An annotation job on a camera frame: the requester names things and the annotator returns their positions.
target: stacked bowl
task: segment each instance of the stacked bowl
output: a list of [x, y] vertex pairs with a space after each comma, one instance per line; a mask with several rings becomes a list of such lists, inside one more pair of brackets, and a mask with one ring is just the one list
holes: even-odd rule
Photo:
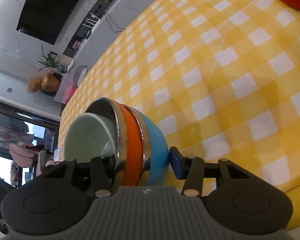
[[64, 154], [78, 163], [111, 157], [114, 189], [163, 185], [169, 165], [168, 146], [159, 128], [138, 110], [108, 98], [96, 99], [72, 122]]

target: table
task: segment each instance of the table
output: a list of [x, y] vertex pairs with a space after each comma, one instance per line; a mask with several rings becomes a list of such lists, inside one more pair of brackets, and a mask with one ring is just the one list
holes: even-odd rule
[[[284, 192], [300, 186], [300, 11], [280, 0], [155, 1], [66, 106], [60, 146], [102, 96], [142, 111], [185, 156], [228, 158]], [[167, 184], [182, 183], [169, 173]], [[203, 194], [215, 187], [207, 180]]]

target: orange bowl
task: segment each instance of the orange bowl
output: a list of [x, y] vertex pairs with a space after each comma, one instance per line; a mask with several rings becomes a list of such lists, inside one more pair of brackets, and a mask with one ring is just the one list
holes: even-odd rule
[[122, 186], [138, 186], [142, 175], [143, 147], [138, 122], [134, 115], [120, 105], [127, 126], [128, 154]]

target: blue bowl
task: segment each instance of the blue bowl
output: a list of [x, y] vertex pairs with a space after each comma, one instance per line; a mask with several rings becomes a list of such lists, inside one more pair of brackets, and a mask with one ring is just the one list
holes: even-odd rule
[[164, 184], [169, 167], [169, 149], [162, 132], [143, 113], [138, 111], [148, 129], [151, 144], [151, 163], [147, 186]]

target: pink chair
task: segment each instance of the pink chair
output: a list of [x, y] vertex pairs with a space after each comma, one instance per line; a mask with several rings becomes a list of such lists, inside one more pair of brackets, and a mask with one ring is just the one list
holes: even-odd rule
[[42, 173], [42, 170], [46, 166], [50, 157], [45, 150], [38, 153], [34, 150], [29, 150], [16, 144], [10, 144], [9, 152], [13, 160], [21, 168], [28, 168], [34, 163], [34, 161], [37, 162], [36, 176], [39, 176]]

